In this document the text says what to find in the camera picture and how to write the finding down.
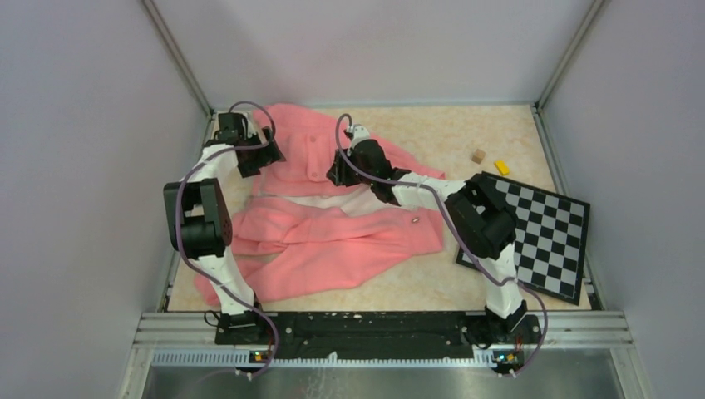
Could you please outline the pink zip-up jacket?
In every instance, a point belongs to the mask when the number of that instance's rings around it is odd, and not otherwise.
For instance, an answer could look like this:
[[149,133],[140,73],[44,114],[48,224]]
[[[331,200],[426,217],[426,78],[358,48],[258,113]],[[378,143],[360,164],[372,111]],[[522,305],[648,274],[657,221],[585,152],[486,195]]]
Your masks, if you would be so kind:
[[417,255],[441,252],[445,223],[437,209],[406,210],[379,201],[366,185],[327,177],[348,138],[336,119],[291,104],[255,111],[276,125],[283,160],[253,178],[251,196],[232,215],[231,250],[259,301],[271,303],[356,288]]

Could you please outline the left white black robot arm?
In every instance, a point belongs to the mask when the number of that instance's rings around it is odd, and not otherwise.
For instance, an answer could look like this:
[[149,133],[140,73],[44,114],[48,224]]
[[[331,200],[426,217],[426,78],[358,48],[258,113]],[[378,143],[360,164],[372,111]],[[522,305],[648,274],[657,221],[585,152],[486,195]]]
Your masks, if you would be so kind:
[[170,241],[185,264],[214,290],[220,305],[216,343],[276,345],[278,331],[257,303],[234,258],[234,238],[222,184],[237,171],[247,178],[283,159],[272,118],[258,126],[243,112],[219,115],[219,130],[205,142],[184,178],[164,186]]

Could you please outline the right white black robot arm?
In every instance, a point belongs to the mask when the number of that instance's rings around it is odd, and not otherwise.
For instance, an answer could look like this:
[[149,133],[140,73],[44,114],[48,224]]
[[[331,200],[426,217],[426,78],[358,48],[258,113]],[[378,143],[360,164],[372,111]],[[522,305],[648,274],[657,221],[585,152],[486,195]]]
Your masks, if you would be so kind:
[[497,342],[520,333],[527,305],[515,266],[518,219],[482,174],[444,180],[392,166],[376,140],[335,150],[327,177],[336,186],[366,185],[384,204],[437,210],[463,252],[486,279],[487,330]]

